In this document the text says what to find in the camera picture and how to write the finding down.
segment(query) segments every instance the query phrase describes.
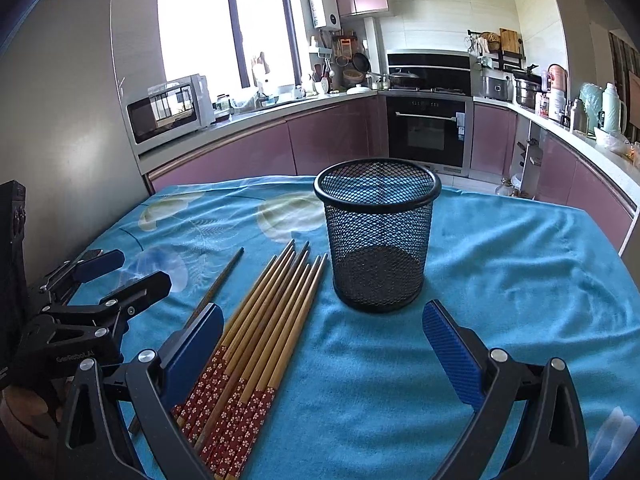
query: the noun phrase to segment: white microwave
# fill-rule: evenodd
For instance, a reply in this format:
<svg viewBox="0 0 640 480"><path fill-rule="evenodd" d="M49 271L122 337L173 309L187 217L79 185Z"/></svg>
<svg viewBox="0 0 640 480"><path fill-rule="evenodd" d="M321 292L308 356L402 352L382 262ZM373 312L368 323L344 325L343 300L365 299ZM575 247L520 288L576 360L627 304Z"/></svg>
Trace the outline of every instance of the white microwave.
<svg viewBox="0 0 640 480"><path fill-rule="evenodd" d="M199 74L128 94L122 114L138 155L215 122L207 78Z"/></svg>

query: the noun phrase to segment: blue tablecloth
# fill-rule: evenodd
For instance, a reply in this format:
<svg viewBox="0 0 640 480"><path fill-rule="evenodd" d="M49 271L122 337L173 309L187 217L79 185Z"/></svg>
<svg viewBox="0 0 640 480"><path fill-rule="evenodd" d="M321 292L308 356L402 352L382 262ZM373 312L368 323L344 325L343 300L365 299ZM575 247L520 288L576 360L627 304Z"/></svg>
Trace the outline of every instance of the blue tablecloth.
<svg viewBox="0 0 640 480"><path fill-rule="evenodd" d="M291 238L328 252L322 204L311 177L265 177L169 187L100 236L124 267L81 288L93 303L155 270L171 294L130 323L123 353L158 348L183 326L240 246L245 254L216 298L228 317L271 255ZM565 359L591 444L592 478L617 459L640 417L640 295L589 216L562 206L444 188L434 204L426 282L409 307L385 316L345 307L331 269L243 478L428 478L471 416L421 328L438 298L487 347L544 364ZM514 410L486 478L514 435ZM127 420L130 405L124 404ZM148 475L161 478L143 438Z"/></svg>

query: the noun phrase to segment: black mesh pen holder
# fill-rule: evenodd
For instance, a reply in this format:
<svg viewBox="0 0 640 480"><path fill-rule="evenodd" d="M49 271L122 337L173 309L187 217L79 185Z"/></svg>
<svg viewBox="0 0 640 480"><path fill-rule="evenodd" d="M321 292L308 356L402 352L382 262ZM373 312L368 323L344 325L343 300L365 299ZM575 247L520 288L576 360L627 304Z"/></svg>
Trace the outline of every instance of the black mesh pen holder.
<svg viewBox="0 0 640 480"><path fill-rule="evenodd" d="M406 160L366 158L327 168L314 190L324 203L338 297L375 313L411 303L424 281L437 175Z"/></svg>

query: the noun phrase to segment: white countertop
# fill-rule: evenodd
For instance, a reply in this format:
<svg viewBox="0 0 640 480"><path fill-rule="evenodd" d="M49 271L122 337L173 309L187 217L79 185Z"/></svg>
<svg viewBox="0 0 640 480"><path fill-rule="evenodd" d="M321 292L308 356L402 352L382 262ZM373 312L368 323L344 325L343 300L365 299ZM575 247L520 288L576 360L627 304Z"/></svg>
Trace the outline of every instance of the white countertop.
<svg viewBox="0 0 640 480"><path fill-rule="evenodd" d="M216 140L223 139L224 137L238 134L243 130L249 128L255 128L261 124L271 123L279 119L283 119L286 116L297 114L300 112L306 112L313 110L314 108L325 107L327 105L338 104L344 101L350 101L352 99L360 99L363 97L375 96L377 92L363 92L360 94L347 95L331 94L318 96L313 99L291 102L288 105L282 105L276 108L268 108L267 110L256 110L255 112L249 112L241 115L231 116L229 120L221 123L212 124L209 128L193 132L179 137L158 146L146 153L140 155L140 173L147 174L160 166L185 155L186 153L197 150L198 148L215 142Z"/></svg>
<svg viewBox="0 0 640 480"><path fill-rule="evenodd" d="M568 128L551 119L537 116L520 105L484 97L474 97L474 102L509 108L558 136L606 174L636 205L640 205L640 170L635 168L628 158L598 146L595 140L572 134Z"/></svg>
<svg viewBox="0 0 640 480"><path fill-rule="evenodd" d="M261 126L262 124L282 120L292 114L306 112L314 108L338 104L352 99L372 97L376 94L377 92L371 91L352 95L341 93L318 96L315 99L292 102L291 104L272 109L256 110L255 112L232 116L231 119L227 121L213 124L204 130L179 137L158 148L141 154L140 171L142 174L147 174L171 160L192 152L193 150L197 150L206 144L238 134L250 128L255 128L256 126ZM636 205L640 205L640 171L636 169L627 158L597 146L594 140L587 139L584 136L574 135L570 133L567 128L562 127L551 119L539 117L532 111L514 103L483 97L474 97L473 101L513 110L535 122L548 132L555 134L584 156L584 158L589 160L596 168L599 168L602 173L606 174Z"/></svg>

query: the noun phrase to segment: floor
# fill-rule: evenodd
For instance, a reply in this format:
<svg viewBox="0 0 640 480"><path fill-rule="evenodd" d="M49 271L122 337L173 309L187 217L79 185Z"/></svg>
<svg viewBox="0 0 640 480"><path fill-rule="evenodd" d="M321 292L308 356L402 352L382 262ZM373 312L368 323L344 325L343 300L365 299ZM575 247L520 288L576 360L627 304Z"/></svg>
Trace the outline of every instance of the floor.
<svg viewBox="0 0 640 480"><path fill-rule="evenodd" d="M463 191L475 191L476 193L495 194L497 184L482 182L481 180L473 180L462 176L452 176L439 174L443 186L455 187Z"/></svg>

